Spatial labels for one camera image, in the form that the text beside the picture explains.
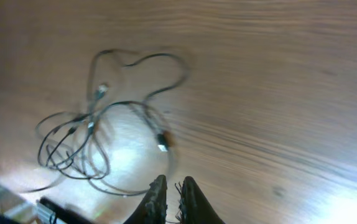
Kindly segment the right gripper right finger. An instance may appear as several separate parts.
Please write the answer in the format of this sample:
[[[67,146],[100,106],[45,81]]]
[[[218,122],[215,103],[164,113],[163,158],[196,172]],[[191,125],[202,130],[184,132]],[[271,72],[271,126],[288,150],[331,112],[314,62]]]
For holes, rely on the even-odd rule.
[[[179,220],[182,224],[225,224],[193,177],[186,176],[179,187]]]

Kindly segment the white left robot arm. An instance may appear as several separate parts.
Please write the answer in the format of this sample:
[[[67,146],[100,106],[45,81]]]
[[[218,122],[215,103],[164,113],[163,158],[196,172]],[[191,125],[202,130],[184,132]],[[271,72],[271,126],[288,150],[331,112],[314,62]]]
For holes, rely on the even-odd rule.
[[[32,203],[0,186],[0,224],[23,223],[93,224],[91,220],[45,197]]]

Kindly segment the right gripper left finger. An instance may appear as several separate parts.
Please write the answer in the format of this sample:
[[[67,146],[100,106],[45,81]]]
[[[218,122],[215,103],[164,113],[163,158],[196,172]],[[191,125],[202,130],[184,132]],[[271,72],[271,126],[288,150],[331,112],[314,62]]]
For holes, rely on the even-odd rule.
[[[124,224],[165,224],[167,214],[167,180],[159,175]]]

